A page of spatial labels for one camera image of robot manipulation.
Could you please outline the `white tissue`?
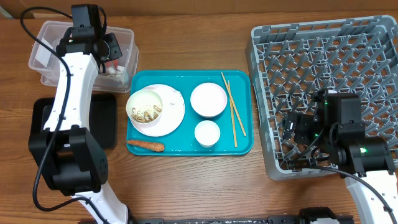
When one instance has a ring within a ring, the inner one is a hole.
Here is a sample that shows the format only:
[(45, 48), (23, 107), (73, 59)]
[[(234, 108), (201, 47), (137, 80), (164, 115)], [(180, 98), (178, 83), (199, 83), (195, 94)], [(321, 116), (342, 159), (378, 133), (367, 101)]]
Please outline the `white tissue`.
[(111, 66), (106, 69), (106, 74), (109, 77), (114, 78), (116, 81), (124, 83), (125, 82), (125, 74), (123, 66)]

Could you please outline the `white bowl with food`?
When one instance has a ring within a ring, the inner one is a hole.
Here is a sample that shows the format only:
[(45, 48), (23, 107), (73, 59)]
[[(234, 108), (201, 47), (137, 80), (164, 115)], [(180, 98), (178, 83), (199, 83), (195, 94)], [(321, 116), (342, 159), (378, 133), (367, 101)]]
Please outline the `white bowl with food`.
[(134, 92), (126, 103), (126, 113), (133, 125), (149, 126), (159, 121), (163, 112), (163, 101), (153, 90)]

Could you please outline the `small white cup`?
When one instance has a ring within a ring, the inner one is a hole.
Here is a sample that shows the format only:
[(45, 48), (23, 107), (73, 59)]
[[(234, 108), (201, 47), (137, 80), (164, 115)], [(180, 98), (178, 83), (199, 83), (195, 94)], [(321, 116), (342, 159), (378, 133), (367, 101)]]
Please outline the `small white cup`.
[(215, 122), (204, 120), (196, 125), (194, 136), (201, 146), (212, 147), (220, 139), (221, 131)]

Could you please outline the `large white bowl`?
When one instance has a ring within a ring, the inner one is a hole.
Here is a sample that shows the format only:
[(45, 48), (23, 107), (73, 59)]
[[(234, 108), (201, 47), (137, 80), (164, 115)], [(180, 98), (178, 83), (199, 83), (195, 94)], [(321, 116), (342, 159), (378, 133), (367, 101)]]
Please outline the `large white bowl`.
[(202, 83), (190, 96), (193, 110), (202, 117), (212, 118), (221, 114), (227, 105), (225, 90), (215, 83)]

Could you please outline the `rice and food scraps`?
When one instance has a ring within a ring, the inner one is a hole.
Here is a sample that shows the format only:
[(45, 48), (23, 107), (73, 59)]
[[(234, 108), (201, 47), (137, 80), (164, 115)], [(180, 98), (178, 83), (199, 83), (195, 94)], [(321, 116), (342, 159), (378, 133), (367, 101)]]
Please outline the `rice and food scraps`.
[(155, 121), (162, 113), (160, 105), (146, 105), (143, 107), (133, 107), (132, 110), (133, 120), (138, 123), (150, 123)]

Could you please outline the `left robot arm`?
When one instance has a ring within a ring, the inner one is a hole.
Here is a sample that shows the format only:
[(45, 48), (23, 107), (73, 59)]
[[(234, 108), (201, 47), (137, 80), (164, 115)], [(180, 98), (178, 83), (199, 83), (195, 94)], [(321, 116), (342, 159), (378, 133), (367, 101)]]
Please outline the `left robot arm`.
[(71, 7), (69, 27), (55, 49), (31, 35), (59, 60), (60, 75), (52, 110), (44, 127), (29, 137), (37, 166), (32, 189), (34, 205), (51, 212), (80, 202), (97, 223), (134, 223), (127, 205), (108, 182), (104, 149), (90, 133), (94, 82), (105, 64), (122, 56), (106, 13), (95, 4)]

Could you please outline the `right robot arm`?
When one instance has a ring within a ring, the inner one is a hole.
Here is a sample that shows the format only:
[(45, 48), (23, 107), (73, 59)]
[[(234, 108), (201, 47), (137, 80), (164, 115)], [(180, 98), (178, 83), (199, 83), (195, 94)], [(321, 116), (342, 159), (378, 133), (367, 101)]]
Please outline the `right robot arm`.
[(397, 223), (397, 177), (387, 142), (367, 137), (361, 100), (354, 93), (319, 90), (312, 94), (313, 114), (291, 111), (282, 120), (283, 139), (327, 154), (337, 167), (311, 164), (311, 169), (334, 172), (344, 179), (362, 223)]

